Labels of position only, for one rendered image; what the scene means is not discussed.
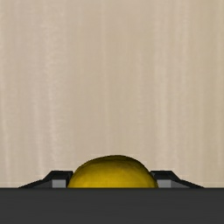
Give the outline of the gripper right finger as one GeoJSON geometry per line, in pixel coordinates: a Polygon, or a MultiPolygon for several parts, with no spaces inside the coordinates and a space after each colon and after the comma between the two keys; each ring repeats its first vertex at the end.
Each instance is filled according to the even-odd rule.
{"type": "Polygon", "coordinates": [[[151,171],[150,174],[159,188],[200,188],[200,185],[180,179],[173,171],[151,171]]]}

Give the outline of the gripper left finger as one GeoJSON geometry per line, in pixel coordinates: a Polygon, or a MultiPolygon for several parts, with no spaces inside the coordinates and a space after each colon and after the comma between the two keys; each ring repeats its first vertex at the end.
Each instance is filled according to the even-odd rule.
{"type": "Polygon", "coordinates": [[[67,188],[73,171],[50,171],[44,178],[22,185],[22,188],[67,188]]]}

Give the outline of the yellow lemon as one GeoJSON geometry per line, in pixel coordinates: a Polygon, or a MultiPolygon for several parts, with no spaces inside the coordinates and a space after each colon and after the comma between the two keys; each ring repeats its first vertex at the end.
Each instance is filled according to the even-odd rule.
{"type": "Polygon", "coordinates": [[[138,160],[123,155],[98,157],[82,164],[68,188],[158,188],[158,182],[138,160]]]}

